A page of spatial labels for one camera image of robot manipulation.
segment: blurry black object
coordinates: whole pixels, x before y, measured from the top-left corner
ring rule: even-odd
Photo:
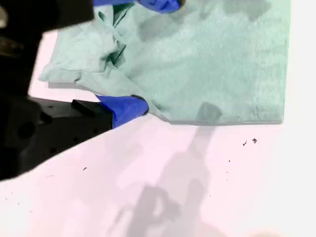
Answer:
[[[28,97],[43,32],[93,19],[92,0],[1,0],[0,180],[112,128],[98,103]]]

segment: green cloth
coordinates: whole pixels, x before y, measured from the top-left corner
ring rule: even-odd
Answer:
[[[187,0],[168,15],[139,4],[95,13],[95,21],[59,32],[41,80],[137,94],[175,123],[282,122],[289,0]]]

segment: white table surface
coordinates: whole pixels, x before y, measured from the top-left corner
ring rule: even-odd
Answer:
[[[284,124],[136,119],[1,182],[0,236],[316,236],[315,6],[292,0]],[[55,38],[45,35],[30,94],[95,100],[37,81]]]

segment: green towel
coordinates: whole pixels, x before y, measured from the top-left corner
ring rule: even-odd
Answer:
[[[175,123],[282,122],[289,0],[187,0],[168,15],[106,6],[95,15],[59,32],[41,80],[137,94]]]

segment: white surface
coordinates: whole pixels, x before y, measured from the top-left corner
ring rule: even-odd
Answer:
[[[199,128],[137,119],[0,183],[0,236],[316,236],[315,6],[292,1],[283,125]],[[45,38],[35,79],[54,37]],[[37,80],[30,94],[95,100]]]

